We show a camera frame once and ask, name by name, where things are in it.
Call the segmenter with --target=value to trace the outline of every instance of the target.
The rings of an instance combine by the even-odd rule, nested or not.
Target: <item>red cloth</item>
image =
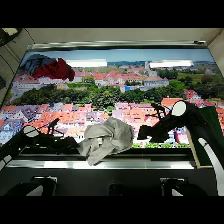
[[[34,78],[40,78],[42,76],[62,80],[68,78],[69,81],[72,81],[75,72],[62,58],[58,58],[58,61],[55,60],[50,64],[41,66],[35,70],[33,74]]]

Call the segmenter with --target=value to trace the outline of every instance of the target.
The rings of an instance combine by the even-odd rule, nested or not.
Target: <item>wall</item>
[[[103,40],[205,40],[212,43],[211,51],[222,68],[224,74],[224,36],[215,38],[222,28],[27,28],[35,43],[58,43],[72,41],[103,41]],[[23,29],[21,34],[10,42],[8,47],[15,53],[16,58],[22,59],[26,48],[33,44],[29,34]],[[0,54],[10,63],[14,71],[18,62],[9,54],[6,47],[0,48]],[[13,73],[8,65],[0,58],[0,74],[9,86]],[[0,91],[0,102],[6,88]]]

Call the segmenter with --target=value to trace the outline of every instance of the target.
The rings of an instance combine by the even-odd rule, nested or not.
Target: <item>gray cloth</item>
[[[89,125],[85,139],[79,143],[79,153],[88,157],[89,165],[98,163],[107,155],[128,150],[133,144],[133,129],[130,125],[109,117],[103,124]]]

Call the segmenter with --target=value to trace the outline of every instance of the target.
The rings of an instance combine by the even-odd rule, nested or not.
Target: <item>cloth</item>
[[[19,73],[27,72],[28,74],[33,75],[37,68],[44,65],[48,65],[53,61],[56,61],[56,59],[49,58],[40,54],[31,55],[26,61],[24,61],[20,65]]]
[[[107,155],[126,151],[133,144],[133,129],[119,119],[109,117],[103,124],[89,125],[85,139],[79,143],[79,153],[88,157],[89,165],[98,163]]]
[[[49,77],[51,79],[69,79],[72,81],[75,76],[73,69],[62,59],[58,58],[58,61],[53,61],[48,65],[44,65],[35,70],[33,74],[34,78],[40,78],[42,76]]]

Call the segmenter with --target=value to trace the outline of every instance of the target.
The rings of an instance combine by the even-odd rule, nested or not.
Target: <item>cityscape image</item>
[[[80,142],[88,125],[112,116],[133,127],[134,148],[186,148],[190,146],[185,127],[170,131],[169,139],[161,144],[137,140],[140,126],[159,121],[152,103],[161,104],[168,113],[182,99],[199,108],[215,106],[224,133],[224,79],[208,49],[29,52],[23,61],[34,54],[65,61],[105,60],[107,64],[72,67],[73,81],[34,78],[18,70],[0,111],[0,144],[26,125],[47,133],[43,126],[56,118],[60,119],[56,130]],[[191,60],[193,64],[150,67],[150,62],[160,60]]]

